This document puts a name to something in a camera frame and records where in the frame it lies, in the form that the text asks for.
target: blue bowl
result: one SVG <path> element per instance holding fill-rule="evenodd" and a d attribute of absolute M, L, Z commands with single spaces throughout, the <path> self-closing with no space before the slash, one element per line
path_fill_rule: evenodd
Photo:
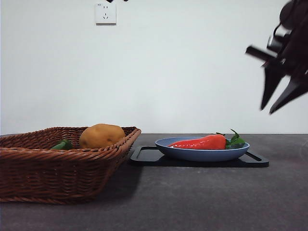
<path fill-rule="evenodd" d="M 188 160 L 188 161 L 199 161 L 199 162 L 217 162 L 217 161 L 228 161 L 241 157 L 244 155 L 250 145 L 245 143 L 242 148 L 237 149 L 224 149 L 224 150 L 201 150 L 201 149 L 183 149 L 183 148 L 171 148 L 168 145 L 183 140 L 199 139 L 201 137 L 174 137 L 160 139 L 155 142 L 159 151 L 164 155 Z"/>

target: brown wicker basket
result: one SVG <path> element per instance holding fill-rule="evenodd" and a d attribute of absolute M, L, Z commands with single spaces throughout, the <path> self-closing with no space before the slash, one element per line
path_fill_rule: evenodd
<path fill-rule="evenodd" d="M 77 204 L 91 201 L 125 161 L 141 130 L 122 128 L 118 143 L 101 149 L 80 149 L 87 127 L 55 127 L 0 138 L 0 202 Z M 67 139 L 72 150 L 50 150 Z"/>

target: red pepper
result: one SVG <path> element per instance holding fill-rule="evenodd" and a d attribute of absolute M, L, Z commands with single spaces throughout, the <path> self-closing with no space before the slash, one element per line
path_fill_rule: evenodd
<path fill-rule="evenodd" d="M 174 142 L 168 147 L 174 148 L 189 148 L 189 149 L 209 149 L 209 150 L 219 150 L 226 149 L 226 138 L 221 135 L 209 135 L 200 139 L 185 140 Z"/>

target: power outlet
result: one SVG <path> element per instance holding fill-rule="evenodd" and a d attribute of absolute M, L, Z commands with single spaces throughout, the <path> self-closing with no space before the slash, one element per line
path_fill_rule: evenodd
<path fill-rule="evenodd" d="M 115 3 L 96 3 L 95 4 L 95 23 L 96 24 L 116 24 L 116 4 Z"/>

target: dark table surface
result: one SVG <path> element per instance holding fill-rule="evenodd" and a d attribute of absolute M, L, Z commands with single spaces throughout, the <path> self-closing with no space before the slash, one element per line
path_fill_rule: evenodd
<path fill-rule="evenodd" d="M 189 135 L 142 134 L 130 153 L 175 136 Z M 308 231 L 308 134 L 242 137 L 269 159 L 269 167 L 124 163 L 88 204 L 0 204 L 0 230 Z"/>

